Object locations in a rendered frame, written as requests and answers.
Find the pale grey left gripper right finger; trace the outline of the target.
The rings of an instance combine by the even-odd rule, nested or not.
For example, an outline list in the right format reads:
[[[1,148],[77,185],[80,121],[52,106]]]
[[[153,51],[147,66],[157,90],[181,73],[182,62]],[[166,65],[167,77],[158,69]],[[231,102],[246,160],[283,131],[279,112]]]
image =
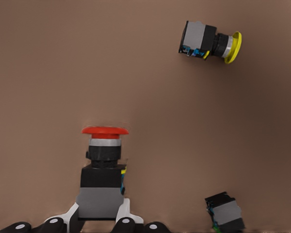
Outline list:
[[[133,219],[137,224],[144,224],[144,220],[140,216],[134,215],[130,212],[130,200],[128,198],[124,198],[123,203],[120,205],[115,221],[118,222],[124,217]]]

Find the green push-button switch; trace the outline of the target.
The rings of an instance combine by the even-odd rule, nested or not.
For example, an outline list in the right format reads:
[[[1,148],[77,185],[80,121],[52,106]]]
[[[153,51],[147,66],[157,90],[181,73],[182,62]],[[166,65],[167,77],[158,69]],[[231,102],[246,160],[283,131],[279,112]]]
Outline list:
[[[216,233],[244,233],[241,208],[227,192],[205,198],[207,212]]]

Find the yellow mushroom push-button switch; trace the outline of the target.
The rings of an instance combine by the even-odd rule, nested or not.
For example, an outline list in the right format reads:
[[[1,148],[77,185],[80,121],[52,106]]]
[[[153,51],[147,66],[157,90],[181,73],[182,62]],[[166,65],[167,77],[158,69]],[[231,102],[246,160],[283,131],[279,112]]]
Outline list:
[[[226,35],[218,33],[216,27],[200,21],[186,21],[178,52],[203,60],[216,56],[223,58],[225,64],[230,64],[236,59],[241,44],[240,32]]]

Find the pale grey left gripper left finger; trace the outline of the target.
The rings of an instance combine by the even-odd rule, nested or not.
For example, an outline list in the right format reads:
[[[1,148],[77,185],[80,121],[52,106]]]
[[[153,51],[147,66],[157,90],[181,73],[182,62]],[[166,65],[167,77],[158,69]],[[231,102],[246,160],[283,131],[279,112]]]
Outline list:
[[[66,233],[70,233],[70,221],[73,216],[77,214],[78,208],[79,205],[75,202],[66,213],[49,217],[45,220],[45,222],[53,218],[61,218],[66,225]]]

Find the red mushroom push-button switch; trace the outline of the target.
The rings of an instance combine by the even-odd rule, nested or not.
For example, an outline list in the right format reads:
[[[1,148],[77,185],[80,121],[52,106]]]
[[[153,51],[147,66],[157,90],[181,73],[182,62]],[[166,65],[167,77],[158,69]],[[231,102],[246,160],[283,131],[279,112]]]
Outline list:
[[[121,159],[121,135],[128,130],[119,127],[85,127],[90,135],[86,158],[90,164],[81,170],[80,192],[76,197],[80,220],[114,220],[124,202],[123,185],[127,164]]]

